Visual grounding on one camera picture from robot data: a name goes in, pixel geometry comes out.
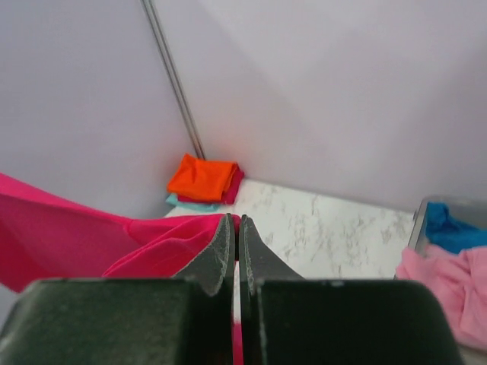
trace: white wall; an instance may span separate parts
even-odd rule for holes
[[[157,217],[185,152],[139,0],[0,2],[1,172],[105,211]],[[0,287],[0,323],[14,299]]]
[[[487,2],[154,3],[208,158],[407,210],[487,199]]]

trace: light blue cloth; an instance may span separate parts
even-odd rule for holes
[[[431,243],[452,253],[487,246],[487,230],[480,230],[450,215],[444,203],[428,203],[426,236]]]
[[[177,200],[176,194],[170,194],[166,199],[166,203],[174,205],[175,207],[188,208],[193,211],[209,212],[209,211],[217,211],[218,208],[220,208],[219,204],[199,204],[199,203],[180,202],[179,200]]]

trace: marble table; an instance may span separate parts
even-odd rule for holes
[[[265,244],[305,278],[392,278],[413,225],[410,213],[251,179],[217,213],[251,217]],[[188,214],[203,213],[176,207],[167,217]]]

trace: plastic bin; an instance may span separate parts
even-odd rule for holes
[[[487,229],[487,202],[472,200],[468,198],[457,198],[446,195],[432,195],[424,198],[415,213],[414,226],[408,247],[416,252],[424,253],[428,245],[425,235],[426,213],[429,202],[441,202],[448,205],[450,213],[456,219],[472,224],[478,228]],[[487,354],[459,345],[460,354],[466,365],[487,365]]]

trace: pink cloth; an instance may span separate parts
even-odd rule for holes
[[[242,342],[242,324],[233,322],[232,348],[234,365],[244,365],[244,343]]]
[[[424,258],[406,248],[396,275],[433,292],[458,342],[487,350],[487,247],[454,255],[430,245]]]
[[[209,244],[221,216],[130,219],[0,174],[0,282],[18,292],[41,278],[169,277]]]
[[[238,189],[240,188],[240,184],[245,177],[245,173],[238,167],[235,171],[234,177],[231,180],[230,187],[228,190],[223,194],[221,200],[216,202],[204,202],[201,200],[195,200],[188,198],[183,195],[178,195],[177,200],[182,203],[203,203],[203,204],[233,204],[235,203],[235,199],[237,198]]]

